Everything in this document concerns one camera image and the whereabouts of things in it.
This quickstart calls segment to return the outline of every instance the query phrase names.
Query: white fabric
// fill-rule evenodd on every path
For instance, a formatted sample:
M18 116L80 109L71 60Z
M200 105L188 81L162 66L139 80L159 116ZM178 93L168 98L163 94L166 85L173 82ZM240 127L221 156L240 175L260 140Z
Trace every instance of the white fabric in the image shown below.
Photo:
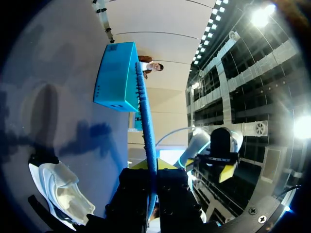
M149 227L147 228L147 233L158 233L161 232L160 218L157 217L149 222Z
M148 64L149 63L147 63L147 62L140 62L141 70L142 71L148 70L148 68L147 68Z
M86 225L87 214L93 214L95 206L80 192L77 183L78 177L63 163L42 164L36 167L29 164L29 170L34 183L47 200L50 213L62 223L74 230L67 221L57 217L54 206L68 215L75 223Z

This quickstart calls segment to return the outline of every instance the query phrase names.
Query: white ceiling panel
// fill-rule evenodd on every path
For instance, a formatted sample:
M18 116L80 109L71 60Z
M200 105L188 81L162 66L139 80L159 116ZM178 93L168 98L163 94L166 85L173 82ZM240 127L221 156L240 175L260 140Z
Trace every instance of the white ceiling panel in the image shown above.
M114 35L132 32L174 33L201 38L214 0L116 0L106 3Z
M200 40L166 33L127 33L114 35L117 43L134 41L139 55L154 60L191 64Z
M195 3L199 3L199 4L204 5L204 6L211 7L211 8L214 7L215 2L216 2L216 0L191 0L191 1L193 1Z
M161 63L164 69L148 74L148 79L145 82L147 88L185 91L190 71L189 64L163 61L155 62Z

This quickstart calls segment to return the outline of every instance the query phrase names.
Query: blue foam tube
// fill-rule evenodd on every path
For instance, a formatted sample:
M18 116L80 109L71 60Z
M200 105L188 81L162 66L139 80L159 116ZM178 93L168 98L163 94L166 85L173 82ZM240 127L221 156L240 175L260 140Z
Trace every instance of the blue foam tube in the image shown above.
M136 72L137 72L137 84L138 84L142 131L145 141L148 170L150 172L150 179L151 179L150 180L151 195L148 208L148 218L150 218L156 203L156 172L157 172L156 142L155 142L154 128L152 125L152 118L147 96L147 90L139 62L136 63Z

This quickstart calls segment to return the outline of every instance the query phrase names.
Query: ceiling light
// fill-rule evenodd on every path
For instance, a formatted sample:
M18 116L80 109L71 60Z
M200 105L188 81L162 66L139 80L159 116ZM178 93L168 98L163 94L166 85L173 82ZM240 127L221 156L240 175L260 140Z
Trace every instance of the ceiling light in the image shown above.
M264 11L268 14L271 15L274 11L276 10L276 6L274 4L267 5Z
M195 83L195 84L193 84L191 87L192 87L193 89L197 89L199 86L200 86L199 83Z
M303 116L295 121L294 133L298 138L310 138L311 137L311 116Z
M268 15L265 12L265 10L260 8L257 11L255 11L252 15L251 22L256 27L259 28L265 27L269 22Z
M199 133L203 133L203 130L202 130L201 128L196 128L196 129L193 131L192 135L195 136L195 135L197 135L197 134L199 134Z

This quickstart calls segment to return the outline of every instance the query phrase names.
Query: blue box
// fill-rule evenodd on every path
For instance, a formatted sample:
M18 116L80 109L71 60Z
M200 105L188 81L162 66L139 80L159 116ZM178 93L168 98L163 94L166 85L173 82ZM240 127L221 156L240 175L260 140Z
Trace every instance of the blue box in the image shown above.
M106 46L94 90L95 103L121 112L138 111L135 42Z

